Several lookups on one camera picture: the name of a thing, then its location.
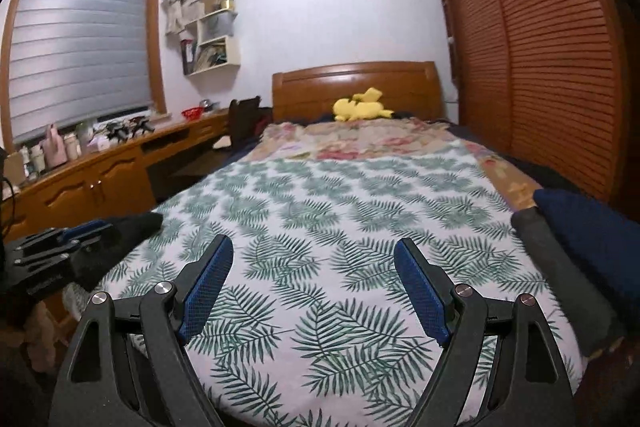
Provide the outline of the black double-breasted coat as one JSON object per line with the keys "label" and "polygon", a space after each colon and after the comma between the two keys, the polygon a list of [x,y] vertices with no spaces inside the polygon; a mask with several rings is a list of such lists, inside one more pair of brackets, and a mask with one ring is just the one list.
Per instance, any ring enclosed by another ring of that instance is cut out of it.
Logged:
{"label": "black double-breasted coat", "polygon": [[157,212],[144,212],[122,218],[106,219],[108,229],[80,243],[78,253],[70,255],[74,283],[92,291],[100,280],[128,256],[145,239],[160,231],[163,216]]}

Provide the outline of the dark grey folded garment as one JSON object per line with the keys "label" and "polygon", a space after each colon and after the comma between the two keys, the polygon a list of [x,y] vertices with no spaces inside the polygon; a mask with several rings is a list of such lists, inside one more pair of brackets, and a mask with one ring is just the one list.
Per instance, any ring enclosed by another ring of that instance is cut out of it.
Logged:
{"label": "dark grey folded garment", "polygon": [[538,209],[514,212],[511,225],[570,321],[580,353],[595,358],[622,337],[622,324],[611,303],[570,260]]}

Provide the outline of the pink bottle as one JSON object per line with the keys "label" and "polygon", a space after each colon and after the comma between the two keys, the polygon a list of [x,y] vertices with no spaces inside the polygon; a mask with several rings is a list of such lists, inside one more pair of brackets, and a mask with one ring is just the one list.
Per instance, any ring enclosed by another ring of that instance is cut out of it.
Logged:
{"label": "pink bottle", "polygon": [[49,124],[41,141],[41,147],[47,167],[54,169],[64,165],[67,161],[66,148],[62,136],[55,124]]}

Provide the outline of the long wooden desk cabinet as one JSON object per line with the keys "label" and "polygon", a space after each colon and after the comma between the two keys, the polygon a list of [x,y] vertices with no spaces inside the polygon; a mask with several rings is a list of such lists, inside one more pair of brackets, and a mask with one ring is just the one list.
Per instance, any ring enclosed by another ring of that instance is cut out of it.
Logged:
{"label": "long wooden desk cabinet", "polygon": [[225,109],[172,124],[88,155],[21,188],[1,205],[2,231],[14,241],[46,228],[128,216],[156,206],[148,169],[226,130]]}

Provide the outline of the navy folded garment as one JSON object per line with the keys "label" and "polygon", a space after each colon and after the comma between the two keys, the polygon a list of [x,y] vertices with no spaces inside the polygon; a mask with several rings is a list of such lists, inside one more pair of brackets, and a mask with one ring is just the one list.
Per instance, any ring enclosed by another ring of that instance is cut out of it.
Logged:
{"label": "navy folded garment", "polygon": [[534,192],[551,231],[608,299],[639,303],[639,225],[602,202],[552,188]]}

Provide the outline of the green fern print bedsheet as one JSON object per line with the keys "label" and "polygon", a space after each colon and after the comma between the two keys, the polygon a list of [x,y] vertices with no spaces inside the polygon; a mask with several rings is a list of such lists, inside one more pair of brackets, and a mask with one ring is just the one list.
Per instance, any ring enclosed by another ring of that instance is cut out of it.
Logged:
{"label": "green fern print bedsheet", "polygon": [[516,237],[513,208],[454,141],[435,153],[238,161],[160,205],[160,231],[99,288],[136,297],[175,277],[219,234],[231,271],[186,351],[215,407],[254,426],[399,426],[440,348],[394,265],[412,239],[483,296],[533,295],[573,385],[574,329]]}

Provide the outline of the red basket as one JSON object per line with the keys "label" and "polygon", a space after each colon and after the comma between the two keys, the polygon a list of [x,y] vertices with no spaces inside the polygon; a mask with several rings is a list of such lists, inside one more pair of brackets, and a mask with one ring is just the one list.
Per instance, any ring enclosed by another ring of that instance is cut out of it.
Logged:
{"label": "red basket", "polygon": [[185,121],[198,121],[202,118],[203,113],[204,113],[203,107],[195,106],[195,107],[183,109],[183,111],[181,112],[181,115]]}

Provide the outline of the grey window blind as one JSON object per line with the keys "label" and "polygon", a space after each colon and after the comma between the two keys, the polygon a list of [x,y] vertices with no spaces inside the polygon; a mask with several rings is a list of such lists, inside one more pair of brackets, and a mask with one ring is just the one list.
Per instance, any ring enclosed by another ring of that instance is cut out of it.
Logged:
{"label": "grey window blind", "polygon": [[152,103],[146,0],[18,0],[9,58],[16,143]]}

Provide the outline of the dark wooden chair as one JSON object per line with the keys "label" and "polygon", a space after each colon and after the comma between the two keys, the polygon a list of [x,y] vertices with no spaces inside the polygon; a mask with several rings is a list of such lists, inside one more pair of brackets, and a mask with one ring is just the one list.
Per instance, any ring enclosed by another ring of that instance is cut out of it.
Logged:
{"label": "dark wooden chair", "polygon": [[228,109],[228,131],[232,150],[241,148],[254,138],[260,117],[259,96],[245,100],[232,100]]}

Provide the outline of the floral quilt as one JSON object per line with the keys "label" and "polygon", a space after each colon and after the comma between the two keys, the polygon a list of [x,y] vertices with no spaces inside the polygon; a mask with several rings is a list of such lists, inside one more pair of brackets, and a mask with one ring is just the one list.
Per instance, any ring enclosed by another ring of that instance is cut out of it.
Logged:
{"label": "floral quilt", "polygon": [[[446,122],[418,118],[372,119],[321,124],[270,124],[257,146],[245,159],[333,159],[355,160],[385,156],[413,156],[441,152],[457,141]],[[514,211],[535,205],[540,185],[497,153],[463,139],[463,150],[471,153],[480,170]]]}

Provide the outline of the yellow plush toy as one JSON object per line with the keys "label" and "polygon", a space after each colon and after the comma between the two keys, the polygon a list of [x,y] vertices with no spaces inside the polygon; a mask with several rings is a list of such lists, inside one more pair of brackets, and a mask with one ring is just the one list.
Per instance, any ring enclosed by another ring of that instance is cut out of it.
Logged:
{"label": "yellow plush toy", "polygon": [[333,105],[335,121],[358,121],[392,118],[394,112],[380,102],[383,93],[375,88],[355,93],[351,98],[340,98]]}

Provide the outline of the louvered wooden wardrobe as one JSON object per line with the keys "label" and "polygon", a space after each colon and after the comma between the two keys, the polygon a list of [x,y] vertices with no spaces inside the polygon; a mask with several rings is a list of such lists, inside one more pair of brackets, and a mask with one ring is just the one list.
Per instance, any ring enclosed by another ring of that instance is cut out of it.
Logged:
{"label": "louvered wooden wardrobe", "polygon": [[623,195],[627,50],[614,0],[445,0],[463,124],[586,194]]}

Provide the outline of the wooden headboard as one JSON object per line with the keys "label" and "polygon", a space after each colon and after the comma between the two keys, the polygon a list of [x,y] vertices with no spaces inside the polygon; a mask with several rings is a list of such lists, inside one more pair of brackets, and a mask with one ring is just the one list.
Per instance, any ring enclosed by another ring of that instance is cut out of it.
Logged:
{"label": "wooden headboard", "polygon": [[370,88],[384,107],[422,120],[446,116],[433,62],[363,62],[277,72],[272,76],[272,116],[277,122],[311,122],[332,112],[340,98]]}

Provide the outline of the white wall shelf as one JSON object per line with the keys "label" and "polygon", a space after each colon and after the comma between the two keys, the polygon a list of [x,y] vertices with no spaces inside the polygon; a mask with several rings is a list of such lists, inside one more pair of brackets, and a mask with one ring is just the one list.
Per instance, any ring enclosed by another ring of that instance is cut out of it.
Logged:
{"label": "white wall shelf", "polygon": [[183,72],[191,77],[223,67],[240,67],[239,43],[234,36],[238,16],[234,0],[191,0],[182,7]]}

